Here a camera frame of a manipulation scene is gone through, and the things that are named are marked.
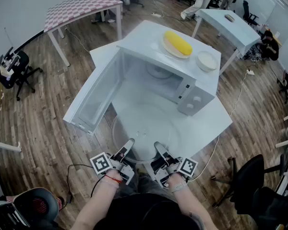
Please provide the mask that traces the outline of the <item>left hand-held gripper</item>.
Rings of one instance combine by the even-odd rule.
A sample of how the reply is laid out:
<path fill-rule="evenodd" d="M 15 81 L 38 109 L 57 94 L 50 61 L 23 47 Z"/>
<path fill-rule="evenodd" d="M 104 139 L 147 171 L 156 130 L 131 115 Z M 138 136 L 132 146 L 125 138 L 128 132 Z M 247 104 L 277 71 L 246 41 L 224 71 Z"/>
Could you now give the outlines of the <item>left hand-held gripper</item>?
<path fill-rule="evenodd" d="M 130 138 L 121 149 L 113 156 L 109 156 L 105 152 L 102 152 L 90 159 L 90 162 L 94 168 L 97 176 L 105 175 L 108 170 L 113 169 L 119 172 L 123 180 L 125 180 L 126 185 L 128 185 L 133 176 L 134 171 L 130 165 L 122 162 L 125 156 L 129 153 L 135 140 Z"/>

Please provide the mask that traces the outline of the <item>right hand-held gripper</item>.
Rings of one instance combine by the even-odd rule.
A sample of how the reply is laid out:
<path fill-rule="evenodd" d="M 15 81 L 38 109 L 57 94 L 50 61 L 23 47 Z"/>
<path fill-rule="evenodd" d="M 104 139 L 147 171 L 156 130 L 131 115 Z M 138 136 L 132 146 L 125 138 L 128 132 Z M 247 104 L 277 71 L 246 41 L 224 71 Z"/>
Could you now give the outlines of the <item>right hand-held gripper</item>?
<path fill-rule="evenodd" d="M 174 173 L 179 173 L 185 182 L 188 182 L 197 168 L 198 162 L 189 158 L 170 159 L 168 150 L 160 143 L 155 142 L 154 147 L 162 158 L 151 162 L 156 182 L 161 188 L 169 188 L 167 183 L 169 177 Z"/>

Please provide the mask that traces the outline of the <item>clear glass turntable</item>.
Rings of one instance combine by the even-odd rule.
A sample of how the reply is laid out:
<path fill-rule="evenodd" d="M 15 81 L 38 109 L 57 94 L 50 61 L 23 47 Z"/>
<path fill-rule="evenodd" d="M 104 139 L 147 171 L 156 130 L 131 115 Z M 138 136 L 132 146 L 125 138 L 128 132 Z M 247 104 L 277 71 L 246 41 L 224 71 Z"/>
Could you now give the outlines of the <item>clear glass turntable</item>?
<path fill-rule="evenodd" d="M 154 143 L 159 142 L 172 155 L 181 141 L 172 120 L 161 108 L 140 103 L 117 110 L 111 126 L 111 137 L 116 150 L 134 140 L 126 160 L 132 163 L 151 163 L 158 159 Z"/>

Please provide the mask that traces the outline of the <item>person's left forearm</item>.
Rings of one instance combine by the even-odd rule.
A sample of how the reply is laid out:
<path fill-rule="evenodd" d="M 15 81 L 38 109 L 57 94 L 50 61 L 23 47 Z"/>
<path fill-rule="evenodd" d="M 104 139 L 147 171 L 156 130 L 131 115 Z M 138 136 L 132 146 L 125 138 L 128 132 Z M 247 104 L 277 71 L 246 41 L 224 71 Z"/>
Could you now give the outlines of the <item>person's left forearm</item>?
<path fill-rule="evenodd" d="M 122 177 L 116 170 L 108 170 L 98 183 L 91 199 L 78 214 L 71 230 L 93 230 L 95 225 L 106 217 Z"/>

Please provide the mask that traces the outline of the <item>person's right forearm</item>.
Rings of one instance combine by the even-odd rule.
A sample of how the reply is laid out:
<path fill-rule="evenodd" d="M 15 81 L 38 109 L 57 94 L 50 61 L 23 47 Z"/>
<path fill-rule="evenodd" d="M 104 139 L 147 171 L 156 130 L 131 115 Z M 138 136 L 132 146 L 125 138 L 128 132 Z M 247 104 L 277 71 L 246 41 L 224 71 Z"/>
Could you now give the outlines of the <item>person's right forearm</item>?
<path fill-rule="evenodd" d="M 169 184 L 169 189 L 177 183 L 184 182 L 185 180 L 179 173 L 172 174 L 167 183 Z M 173 193 L 181 212 L 192 218 L 197 218 L 200 223 L 203 224 L 204 230 L 218 230 L 212 221 L 208 211 L 199 202 L 199 200 L 193 195 L 190 188 L 187 186 L 180 191 Z"/>

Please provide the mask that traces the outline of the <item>person's grey trousers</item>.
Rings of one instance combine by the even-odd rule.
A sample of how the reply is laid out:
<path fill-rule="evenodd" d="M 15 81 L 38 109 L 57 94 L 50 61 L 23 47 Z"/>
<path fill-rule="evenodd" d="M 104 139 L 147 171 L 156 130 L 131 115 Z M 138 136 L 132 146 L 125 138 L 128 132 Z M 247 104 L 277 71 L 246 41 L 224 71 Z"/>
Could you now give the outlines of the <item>person's grey trousers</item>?
<path fill-rule="evenodd" d="M 156 194 L 168 200 L 176 202 L 173 194 L 164 188 L 161 188 L 156 181 L 144 172 L 138 171 L 136 167 L 132 168 L 134 176 L 128 185 L 125 182 L 119 185 L 115 193 L 114 199 L 132 196 L 136 194 Z"/>

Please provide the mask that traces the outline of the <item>beige watch band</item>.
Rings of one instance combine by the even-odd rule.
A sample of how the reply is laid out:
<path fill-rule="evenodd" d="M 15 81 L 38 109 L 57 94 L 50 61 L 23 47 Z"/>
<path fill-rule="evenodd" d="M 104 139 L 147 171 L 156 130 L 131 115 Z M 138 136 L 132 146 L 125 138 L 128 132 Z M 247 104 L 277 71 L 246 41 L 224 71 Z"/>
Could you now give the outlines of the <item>beige watch band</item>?
<path fill-rule="evenodd" d="M 180 191 L 181 189 L 183 189 L 183 188 L 185 188 L 187 186 L 188 186 L 188 184 L 185 181 L 177 183 L 177 184 L 175 184 L 174 186 L 172 186 L 170 188 L 170 192 L 174 193 L 174 192 Z"/>

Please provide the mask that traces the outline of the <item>person's black shirt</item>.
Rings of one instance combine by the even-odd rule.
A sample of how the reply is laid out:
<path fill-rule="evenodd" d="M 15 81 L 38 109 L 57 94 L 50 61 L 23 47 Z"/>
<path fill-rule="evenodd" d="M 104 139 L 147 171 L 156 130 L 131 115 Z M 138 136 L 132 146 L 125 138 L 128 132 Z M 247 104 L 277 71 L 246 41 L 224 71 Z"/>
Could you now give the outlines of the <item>person's black shirt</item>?
<path fill-rule="evenodd" d="M 205 230 L 198 217 L 182 214 L 172 200 L 156 194 L 114 199 L 93 230 Z"/>

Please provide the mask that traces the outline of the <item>beige oval plate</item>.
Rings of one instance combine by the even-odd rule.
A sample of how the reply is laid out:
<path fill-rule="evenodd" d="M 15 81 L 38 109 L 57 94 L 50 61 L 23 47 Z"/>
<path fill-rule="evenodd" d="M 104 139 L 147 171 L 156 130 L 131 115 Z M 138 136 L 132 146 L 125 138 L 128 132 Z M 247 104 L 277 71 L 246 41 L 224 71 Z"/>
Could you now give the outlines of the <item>beige oval plate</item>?
<path fill-rule="evenodd" d="M 191 54 L 189 56 L 185 56 L 182 53 L 180 53 L 178 50 L 176 50 L 164 37 L 161 40 L 161 44 L 164 47 L 165 50 L 167 50 L 170 54 L 178 57 L 178 58 L 189 58 L 191 56 Z"/>

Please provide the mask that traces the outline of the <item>white round bowl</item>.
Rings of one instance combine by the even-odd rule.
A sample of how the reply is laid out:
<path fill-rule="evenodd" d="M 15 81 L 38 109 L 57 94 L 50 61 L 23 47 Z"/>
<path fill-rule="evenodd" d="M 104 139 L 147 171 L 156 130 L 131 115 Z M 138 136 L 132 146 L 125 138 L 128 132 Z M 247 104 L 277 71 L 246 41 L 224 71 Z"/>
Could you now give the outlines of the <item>white round bowl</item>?
<path fill-rule="evenodd" d="M 200 51 L 197 54 L 196 64 L 201 70 L 205 72 L 214 71 L 218 67 L 215 57 L 207 51 Z"/>

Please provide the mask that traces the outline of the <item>yellow corn cob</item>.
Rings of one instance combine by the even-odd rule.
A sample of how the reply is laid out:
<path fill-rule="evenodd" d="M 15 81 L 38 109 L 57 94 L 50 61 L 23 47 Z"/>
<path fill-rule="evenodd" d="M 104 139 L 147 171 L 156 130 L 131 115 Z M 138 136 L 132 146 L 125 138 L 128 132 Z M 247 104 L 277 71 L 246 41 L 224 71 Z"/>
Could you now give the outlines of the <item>yellow corn cob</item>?
<path fill-rule="evenodd" d="M 192 53 L 192 46 L 175 32 L 166 31 L 164 38 L 183 55 L 189 56 Z"/>

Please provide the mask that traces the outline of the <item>grey stool with red centre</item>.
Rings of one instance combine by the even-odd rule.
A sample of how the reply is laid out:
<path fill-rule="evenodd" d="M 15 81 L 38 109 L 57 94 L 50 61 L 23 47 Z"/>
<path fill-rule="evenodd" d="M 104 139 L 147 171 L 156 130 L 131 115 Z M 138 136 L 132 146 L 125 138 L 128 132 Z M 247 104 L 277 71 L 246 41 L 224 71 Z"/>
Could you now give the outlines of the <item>grey stool with red centre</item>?
<path fill-rule="evenodd" d="M 56 197 L 42 187 L 27 190 L 15 197 L 13 204 L 30 225 L 30 230 L 58 230 Z"/>

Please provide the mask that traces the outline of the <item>black grey machine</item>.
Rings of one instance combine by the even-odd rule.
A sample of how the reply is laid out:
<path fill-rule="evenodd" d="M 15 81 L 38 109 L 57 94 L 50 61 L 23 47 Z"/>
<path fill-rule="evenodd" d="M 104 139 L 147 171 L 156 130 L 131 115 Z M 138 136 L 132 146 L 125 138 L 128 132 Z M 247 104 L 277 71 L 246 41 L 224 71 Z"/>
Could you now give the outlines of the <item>black grey machine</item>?
<path fill-rule="evenodd" d="M 14 205 L 0 197 L 0 230 L 30 230 Z"/>

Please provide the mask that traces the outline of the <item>long white table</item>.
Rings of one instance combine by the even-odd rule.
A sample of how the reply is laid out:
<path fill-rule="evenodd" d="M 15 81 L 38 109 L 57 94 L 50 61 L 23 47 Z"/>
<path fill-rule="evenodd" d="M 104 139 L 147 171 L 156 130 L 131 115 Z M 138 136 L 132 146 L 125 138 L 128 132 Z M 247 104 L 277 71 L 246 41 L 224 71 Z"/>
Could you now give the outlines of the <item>long white table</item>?
<path fill-rule="evenodd" d="M 225 14 L 231 15 L 235 21 L 232 23 L 227 20 L 224 17 Z M 199 19 L 192 33 L 193 38 L 197 34 L 197 31 L 204 20 L 217 29 L 218 33 L 223 35 L 236 48 L 231 57 L 220 69 L 219 74 L 222 74 L 236 57 L 242 58 L 254 44 L 261 40 L 258 33 L 233 11 L 200 9 L 195 15 L 199 17 Z"/>

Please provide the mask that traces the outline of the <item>pink checkered table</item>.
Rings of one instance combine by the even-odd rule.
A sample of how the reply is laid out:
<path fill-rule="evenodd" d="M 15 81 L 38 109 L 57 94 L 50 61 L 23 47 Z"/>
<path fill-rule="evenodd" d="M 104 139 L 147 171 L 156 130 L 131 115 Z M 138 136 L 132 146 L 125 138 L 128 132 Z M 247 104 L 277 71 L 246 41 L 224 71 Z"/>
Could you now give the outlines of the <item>pink checkered table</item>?
<path fill-rule="evenodd" d="M 48 9 L 44 32 L 49 35 L 55 49 L 67 67 L 70 64 L 53 32 L 57 30 L 61 38 L 64 38 L 61 27 L 97 12 L 103 13 L 105 10 L 114 9 L 116 13 L 117 38 L 121 40 L 122 5 L 123 3 L 120 0 L 66 0 Z"/>

